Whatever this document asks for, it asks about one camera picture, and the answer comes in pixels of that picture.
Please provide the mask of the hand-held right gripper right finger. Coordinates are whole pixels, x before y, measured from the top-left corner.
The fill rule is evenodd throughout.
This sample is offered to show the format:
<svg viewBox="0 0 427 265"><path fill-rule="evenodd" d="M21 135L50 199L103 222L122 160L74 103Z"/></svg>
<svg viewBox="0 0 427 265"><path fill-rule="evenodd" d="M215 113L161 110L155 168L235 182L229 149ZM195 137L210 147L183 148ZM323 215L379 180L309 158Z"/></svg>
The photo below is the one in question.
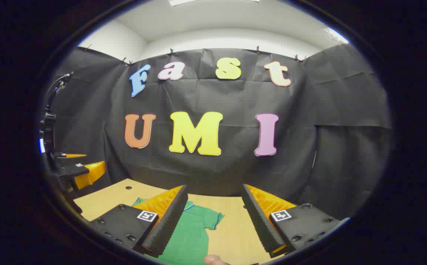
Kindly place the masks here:
<svg viewBox="0 0 427 265"><path fill-rule="evenodd" d="M241 197L271 258L314 245L347 222L310 203L295 205L248 184L242 185Z"/></svg>

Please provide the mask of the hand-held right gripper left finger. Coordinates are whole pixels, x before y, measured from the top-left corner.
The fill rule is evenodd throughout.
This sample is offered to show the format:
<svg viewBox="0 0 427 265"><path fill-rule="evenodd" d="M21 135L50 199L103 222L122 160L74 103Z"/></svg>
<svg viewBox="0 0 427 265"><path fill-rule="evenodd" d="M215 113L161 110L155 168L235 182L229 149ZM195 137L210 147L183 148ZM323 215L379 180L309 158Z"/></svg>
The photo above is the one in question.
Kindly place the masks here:
<svg viewBox="0 0 427 265"><path fill-rule="evenodd" d="M135 206L114 206L90 223L116 245L157 258L171 239L187 201L188 188L181 185Z"/></svg>

